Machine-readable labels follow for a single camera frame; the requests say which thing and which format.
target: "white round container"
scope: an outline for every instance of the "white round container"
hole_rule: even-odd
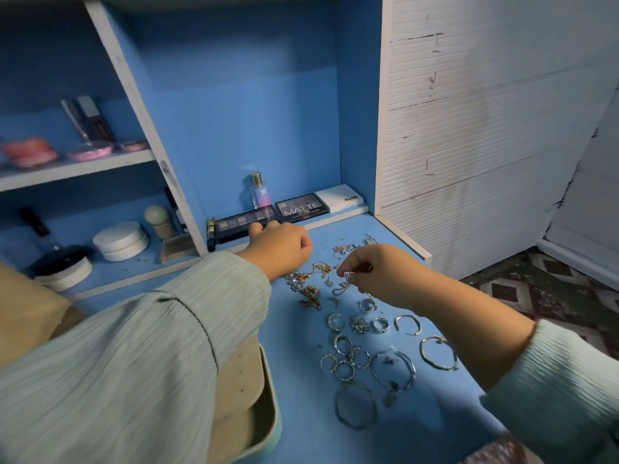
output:
[[[128,247],[124,247],[120,250],[115,250],[114,252],[101,252],[105,259],[110,262],[120,262],[122,260],[127,260],[128,258],[135,257],[137,254],[146,249],[149,245],[149,236],[148,234],[142,232],[142,238],[138,239],[133,244],[130,244]]]
[[[53,275],[37,276],[35,280],[54,291],[62,291],[77,285],[92,272],[92,264],[84,257],[77,264]]]
[[[92,242],[105,254],[129,247],[140,241],[144,235],[144,230],[137,221],[125,221],[99,231],[92,238]]]

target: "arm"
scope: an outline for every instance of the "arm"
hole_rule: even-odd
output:
[[[362,293],[434,322],[488,392],[482,405],[546,464],[619,462],[619,362],[394,246],[357,249],[347,271]]]
[[[208,256],[0,369],[0,461],[204,463],[218,368],[263,321],[269,280],[310,254],[302,227],[254,226],[239,256]]]

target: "sleeve cuff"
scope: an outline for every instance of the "sleeve cuff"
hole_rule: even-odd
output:
[[[266,317],[270,284],[256,265],[218,252],[158,291],[170,293],[191,309],[206,329],[221,366]]]
[[[545,462],[604,447],[619,415],[619,363],[547,320],[482,405]]]

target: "sleeve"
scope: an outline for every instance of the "sleeve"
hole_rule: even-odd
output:
[[[204,464],[218,367],[269,296],[258,267],[207,256],[0,369],[0,462]]]
[[[482,405],[545,464],[619,463],[619,362],[541,320]]]

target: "tiled floor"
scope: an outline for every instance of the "tiled floor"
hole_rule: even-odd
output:
[[[548,275],[563,283],[548,283]],[[548,319],[619,359],[619,293],[530,249],[463,280],[525,316]],[[463,464],[543,464],[511,437],[501,437]]]

